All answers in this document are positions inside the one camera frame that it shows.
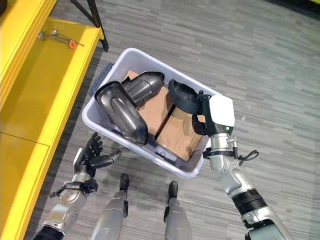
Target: yellow shelf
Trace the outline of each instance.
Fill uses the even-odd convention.
[[[0,111],[56,0],[8,0],[0,18]]]
[[[99,38],[100,28],[49,17],[45,32],[57,28],[84,46],[38,39],[23,64],[1,114],[0,132],[52,146],[61,134]]]
[[[3,133],[0,142],[1,239],[16,240],[37,200],[29,196],[35,195],[49,147]]]
[[[0,162],[6,174],[1,172],[0,189],[5,190],[1,199],[11,197],[5,200],[8,208],[0,219],[4,240],[23,239],[82,80],[103,38],[100,28],[51,17],[41,30],[53,28],[84,46],[71,49],[63,42],[37,39],[2,107]],[[9,138],[16,143],[7,144]],[[10,152],[14,154],[8,160]],[[9,163],[12,168],[6,169]]]

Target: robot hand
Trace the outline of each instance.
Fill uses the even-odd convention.
[[[95,132],[84,148],[79,148],[74,161],[74,176],[70,182],[49,197],[58,197],[58,203],[51,210],[32,240],[62,240],[74,226],[81,208],[86,204],[87,196],[98,190],[94,179],[96,169],[106,167],[116,161],[120,151],[100,156],[102,152],[101,137]]]

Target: black plastic part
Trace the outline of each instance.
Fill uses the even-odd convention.
[[[241,215],[267,206],[263,197],[255,189],[236,195],[232,198],[232,201]]]
[[[81,190],[89,194],[98,191],[98,186],[97,181],[91,178],[83,183]]]
[[[169,82],[168,89],[169,96],[173,104],[176,105],[179,109],[188,114],[203,114],[201,104],[197,102],[198,94],[193,88],[172,79]]]
[[[247,233],[247,234],[244,236],[244,240],[251,240],[251,237],[250,237],[249,233]]]
[[[64,234],[50,226],[42,226],[31,240],[62,240]]]
[[[119,187],[119,190],[120,191],[126,191],[128,190],[129,188],[129,176],[128,174],[126,173],[123,173],[120,177],[120,187]]]
[[[147,124],[121,83],[109,82],[98,89],[94,97],[109,120],[117,125],[126,139],[136,144],[147,144]]]
[[[129,212],[129,205],[128,205],[128,201],[124,201],[124,206],[123,206],[123,218],[125,219],[126,217],[128,217],[128,212]]]
[[[178,186],[178,183],[176,181],[170,182],[169,188],[168,188],[168,203],[169,203],[169,200],[171,198],[176,198],[177,197],[178,189],[179,189],[179,186]]]
[[[110,164],[113,164],[121,155],[121,151],[118,150],[114,153],[111,153],[109,155],[103,155],[103,156],[96,156],[94,158],[91,158],[88,160],[88,165],[92,169],[100,169],[109,166]]]
[[[165,208],[164,215],[163,215],[163,221],[164,221],[165,223],[167,222],[167,217],[168,217],[168,215],[169,215],[169,211],[170,211],[170,207],[167,206],[167,207]]]
[[[160,92],[164,81],[165,75],[162,72],[145,71],[132,80],[126,79],[122,85],[139,108]]]
[[[193,114],[191,118],[192,128],[196,134],[207,135],[207,127],[204,122],[200,122],[198,116]]]

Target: black boot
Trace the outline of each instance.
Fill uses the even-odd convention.
[[[178,195],[178,183],[176,181],[170,182],[168,189],[168,205],[171,198],[177,198]],[[164,211],[163,221],[166,222],[168,214],[170,211],[170,206],[167,206]]]
[[[129,188],[129,176],[126,173],[123,173],[120,177],[120,191],[127,192]]]
[[[178,195],[178,183],[176,181],[170,182],[168,189],[168,204],[171,198],[177,198]]]
[[[125,191],[126,193],[128,192],[129,188],[129,176],[126,173],[123,173],[120,177],[120,191]],[[129,211],[129,206],[128,206],[128,201],[124,200],[124,207],[123,207],[123,218],[128,217],[128,211]]]

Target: black strap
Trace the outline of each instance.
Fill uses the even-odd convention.
[[[50,192],[48,194],[48,197],[51,199],[56,196],[60,196],[60,194],[64,190],[77,190],[85,192],[86,194],[96,192],[98,190],[98,184],[97,181],[93,178],[85,181],[84,183],[81,181],[70,181],[65,183],[59,190],[55,192]]]

